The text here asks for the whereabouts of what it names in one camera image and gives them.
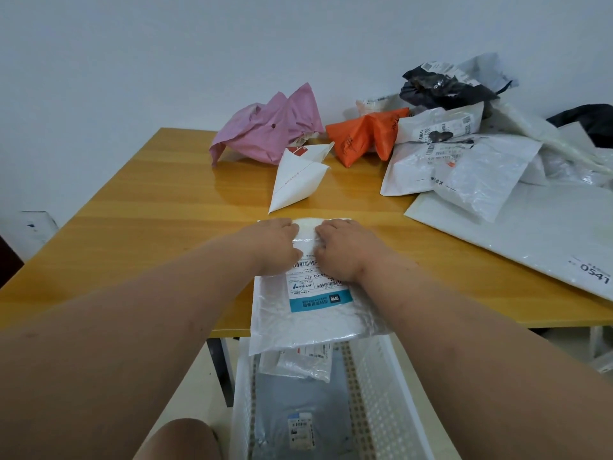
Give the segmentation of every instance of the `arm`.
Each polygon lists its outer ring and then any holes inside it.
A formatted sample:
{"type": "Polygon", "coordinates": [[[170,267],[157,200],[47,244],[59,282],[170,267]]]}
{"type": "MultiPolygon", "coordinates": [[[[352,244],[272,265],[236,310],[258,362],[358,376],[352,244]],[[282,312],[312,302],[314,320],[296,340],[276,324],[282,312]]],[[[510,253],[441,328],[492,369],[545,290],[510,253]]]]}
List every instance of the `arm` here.
{"type": "Polygon", "coordinates": [[[449,290],[355,221],[318,227],[324,273],[359,282],[391,324],[464,459],[613,456],[613,387],[449,290]]]}
{"type": "Polygon", "coordinates": [[[132,458],[222,308],[300,259],[272,219],[0,334],[0,457],[132,458]]]}

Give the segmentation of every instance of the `white wall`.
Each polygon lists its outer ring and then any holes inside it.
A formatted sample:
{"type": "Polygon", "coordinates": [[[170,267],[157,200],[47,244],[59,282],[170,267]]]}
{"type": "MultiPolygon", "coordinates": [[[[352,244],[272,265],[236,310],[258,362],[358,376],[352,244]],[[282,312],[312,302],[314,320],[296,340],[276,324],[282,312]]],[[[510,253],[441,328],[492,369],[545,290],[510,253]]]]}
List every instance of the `white wall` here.
{"type": "Polygon", "coordinates": [[[613,0],[0,0],[0,234],[61,226],[161,126],[309,81],[325,123],[429,59],[498,51],[544,116],[613,102],[613,0]]]}

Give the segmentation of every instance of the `wooden table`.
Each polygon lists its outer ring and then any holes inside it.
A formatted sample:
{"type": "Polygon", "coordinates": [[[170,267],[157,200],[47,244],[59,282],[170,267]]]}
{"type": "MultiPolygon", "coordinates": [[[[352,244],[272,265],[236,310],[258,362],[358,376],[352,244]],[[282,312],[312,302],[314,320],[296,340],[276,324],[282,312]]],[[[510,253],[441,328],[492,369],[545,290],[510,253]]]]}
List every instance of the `wooden table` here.
{"type": "MultiPolygon", "coordinates": [[[[0,291],[0,327],[133,277],[207,239],[268,217],[276,167],[221,161],[214,132],[160,129],[0,291]]],[[[403,216],[415,196],[382,197],[374,155],[331,170],[307,200],[273,213],[353,218],[425,269],[528,327],[613,324],[613,304],[403,216]]],[[[249,335],[252,287],[212,337],[249,335]]]]}

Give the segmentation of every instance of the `hand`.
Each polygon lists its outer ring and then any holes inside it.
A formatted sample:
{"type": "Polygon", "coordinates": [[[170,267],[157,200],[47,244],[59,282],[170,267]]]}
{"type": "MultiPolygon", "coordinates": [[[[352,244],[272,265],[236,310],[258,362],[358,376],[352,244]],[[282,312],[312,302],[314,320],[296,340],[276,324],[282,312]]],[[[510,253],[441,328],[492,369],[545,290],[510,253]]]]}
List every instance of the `hand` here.
{"type": "Polygon", "coordinates": [[[275,218],[258,221],[233,235],[253,255],[256,276],[272,276],[284,273],[302,258],[301,250],[292,244],[298,230],[290,218],[275,218]]]}
{"type": "Polygon", "coordinates": [[[339,281],[360,282],[367,267],[399,257],[372,231],[352,219],[324,221],[315,231],[325,247],[315,249],[321,270],[339,281]]]}

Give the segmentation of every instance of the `orange plastic bag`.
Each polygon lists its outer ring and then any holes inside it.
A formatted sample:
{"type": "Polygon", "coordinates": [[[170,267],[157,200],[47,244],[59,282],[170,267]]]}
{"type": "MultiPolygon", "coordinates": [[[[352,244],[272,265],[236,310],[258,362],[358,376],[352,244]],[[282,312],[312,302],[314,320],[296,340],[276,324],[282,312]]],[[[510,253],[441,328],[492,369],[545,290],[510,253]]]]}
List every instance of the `orange plastic bag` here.
{"type": "Polygon", "coordinates": [[[387,161],[398,135],[398,120],[409,115],[409,108],[371,113],[342,123],[329,124],[326,132],[334,141],[334,152],[346,168],[373,144],[379,158],[387,161]]]}

